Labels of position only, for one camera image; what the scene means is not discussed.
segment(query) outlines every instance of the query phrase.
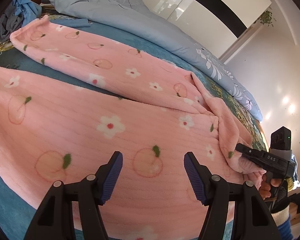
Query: metal screw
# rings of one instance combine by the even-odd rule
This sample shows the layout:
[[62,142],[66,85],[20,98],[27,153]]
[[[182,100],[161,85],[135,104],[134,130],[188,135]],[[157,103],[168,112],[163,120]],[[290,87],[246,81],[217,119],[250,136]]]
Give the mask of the metal screw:
[[247,180],[246,181],[246,184],[247,184],[247,186],[249,186],[249,187],[253,187],[253,182],[251,181],[251,180]]
[[220,180],[220,176],[219,175],[212,175],[212,180],[214,181],[219,181]]
[[87,176],[87,180],[94,180],[96,176],[94,174],[90,174]]
[[53,183],[53,186],[54,186],[54,187],[60,187],[61,184],[62,184],[62,182],[61,182],[60,180],[57,180],[57,181],[55,181],[55,182]]

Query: pile of clothes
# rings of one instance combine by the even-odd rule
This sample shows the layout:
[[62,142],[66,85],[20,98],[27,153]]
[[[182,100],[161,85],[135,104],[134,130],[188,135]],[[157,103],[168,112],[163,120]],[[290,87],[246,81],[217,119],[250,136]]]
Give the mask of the pile of clothes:
[[0,42],[9,40],[15,30],[40,17],[41,9],[31,0],[13,0],[0,17]]

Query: pink fabric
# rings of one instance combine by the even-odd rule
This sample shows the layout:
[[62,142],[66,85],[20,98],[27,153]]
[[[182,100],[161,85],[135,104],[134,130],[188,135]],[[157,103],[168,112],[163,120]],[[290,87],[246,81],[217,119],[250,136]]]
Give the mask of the pink fabric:
[[199,235],[207,208],[184,170],[188,151],[212,174],[259,187],[262,170],[234,151],[250,134],[193,73],[48,17],[10,38],[37,62],[134,100],[0,67],[0,176],[34,208],[55,180],[80,181],[114,151],[123,168],[101,212],[118,239]]

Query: finger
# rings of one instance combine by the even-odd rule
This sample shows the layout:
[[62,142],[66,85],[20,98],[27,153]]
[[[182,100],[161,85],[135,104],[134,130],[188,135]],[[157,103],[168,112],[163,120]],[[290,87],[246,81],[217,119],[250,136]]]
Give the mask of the finger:
[[259,189],[262,198],[271,197],[271,193],[267,190]]
[[282,183],[282,179],[271,179],[271,185],[274,187],[279,187]]
[[270,185],[268,183],[266,183],[265,181],[261,182],[260,188],[263,190],[266,190],[266,191],[270,191],[270,189],[271,189]]

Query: gray duvet with floral print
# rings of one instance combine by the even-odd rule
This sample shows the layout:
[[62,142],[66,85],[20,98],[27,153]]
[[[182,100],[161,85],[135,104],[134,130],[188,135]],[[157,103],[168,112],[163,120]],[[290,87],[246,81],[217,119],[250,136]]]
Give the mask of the gray duvet with floral print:
[[211,77],[257,120],[262,114],[253,96],[214,55],[177,26],[150,12],[142,0],[50,0],[59,13],[122,29],[177,55]]

